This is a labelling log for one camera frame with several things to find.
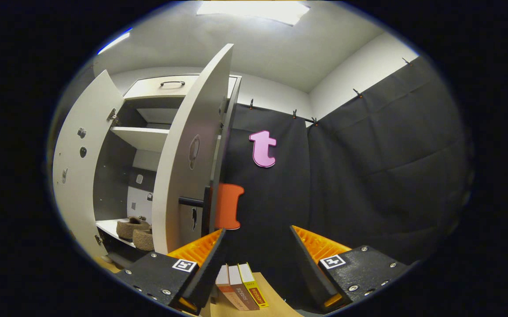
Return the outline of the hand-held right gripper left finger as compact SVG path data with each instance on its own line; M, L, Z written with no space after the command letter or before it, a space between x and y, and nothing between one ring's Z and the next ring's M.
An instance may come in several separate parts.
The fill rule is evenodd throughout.
M198 316L225 263L226 235L218 229L169 254L150 251L114 276L156 305Z

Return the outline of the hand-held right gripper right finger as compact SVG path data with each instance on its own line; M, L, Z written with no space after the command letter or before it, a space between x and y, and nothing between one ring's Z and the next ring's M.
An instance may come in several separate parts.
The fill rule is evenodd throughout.
M371 233L358 225L291 225L295 262L317 311L350 308L388 289L416 264L405 233Z

